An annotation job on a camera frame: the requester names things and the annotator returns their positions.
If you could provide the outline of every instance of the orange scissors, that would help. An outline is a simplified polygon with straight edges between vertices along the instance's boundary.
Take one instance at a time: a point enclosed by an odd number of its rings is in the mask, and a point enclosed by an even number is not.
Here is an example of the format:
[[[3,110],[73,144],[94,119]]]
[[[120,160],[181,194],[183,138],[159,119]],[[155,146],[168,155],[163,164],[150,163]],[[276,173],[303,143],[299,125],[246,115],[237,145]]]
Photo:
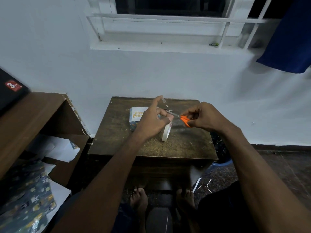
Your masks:
[[[166,110],[166,112],[168,112],[169,114],[172,114],[172,115],[174,115],[174,116],[176,116],[176,117],[179,117],[180,120],[183,121],[187,127],[192,128],[192,127],[191,127],[190,125],[188,125],[188,123],[187,123],[188,121],[190,121],[190,119],[188,119],[187,116],[185,116],[185,115],[178,115],[178,114],[175,114],[175,113],[173,113],[173,112],[171,112],[171,111],[168,111],[168,110]]]

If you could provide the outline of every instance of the white tape roll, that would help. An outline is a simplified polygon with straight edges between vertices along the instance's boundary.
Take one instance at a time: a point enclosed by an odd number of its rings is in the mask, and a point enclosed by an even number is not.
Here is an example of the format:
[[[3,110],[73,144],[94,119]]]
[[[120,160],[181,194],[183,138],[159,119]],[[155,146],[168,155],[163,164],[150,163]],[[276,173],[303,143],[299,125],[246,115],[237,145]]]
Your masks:
[[[168,125],[165,126],[163,136],[162,136],[162,141],[166,141],[167,138],[169,137],[169,132],[171,131],[171,127],[172,127],[172,122],[173,121],[171,121]]]

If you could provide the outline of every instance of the left hand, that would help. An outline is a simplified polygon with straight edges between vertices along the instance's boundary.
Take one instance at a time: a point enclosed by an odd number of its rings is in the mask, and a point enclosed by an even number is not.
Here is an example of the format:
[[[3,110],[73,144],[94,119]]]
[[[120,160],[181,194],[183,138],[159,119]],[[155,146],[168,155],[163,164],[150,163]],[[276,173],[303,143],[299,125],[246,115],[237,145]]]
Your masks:
[[[153,99],[149,108],[143,113],[137,127],[135,134],[139,134],[143,139],[149,139],[157,135],[165,125],[168,125],[174,118],[174,115],[167,113],[164,109],[158,108],[158,102],[163,96],[158,96]]]

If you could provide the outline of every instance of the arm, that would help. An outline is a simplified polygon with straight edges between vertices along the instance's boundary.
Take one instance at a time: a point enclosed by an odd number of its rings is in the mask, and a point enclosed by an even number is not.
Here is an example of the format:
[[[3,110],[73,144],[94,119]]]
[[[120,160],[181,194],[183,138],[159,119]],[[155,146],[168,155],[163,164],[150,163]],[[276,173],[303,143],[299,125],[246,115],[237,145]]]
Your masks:
[[[133,134],[91,181],[52,232],[111,232],[124,184],[138,150],[173,119],[173,115],[157,108],[161,98],[158,96],[153,100]]]
[[[202,102],[183,113],[190,126],[217,132],[237,171],[244,199],[261,232],[311,232],[311,213],[214,106]]]

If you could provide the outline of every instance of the black box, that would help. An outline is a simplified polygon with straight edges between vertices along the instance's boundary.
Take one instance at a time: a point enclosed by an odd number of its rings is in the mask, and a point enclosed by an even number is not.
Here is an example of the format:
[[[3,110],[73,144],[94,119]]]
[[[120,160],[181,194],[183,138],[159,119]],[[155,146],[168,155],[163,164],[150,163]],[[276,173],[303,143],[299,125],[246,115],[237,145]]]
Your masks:
[[[0,115],[28,92],[29,89],[24,84],[0,69]]]

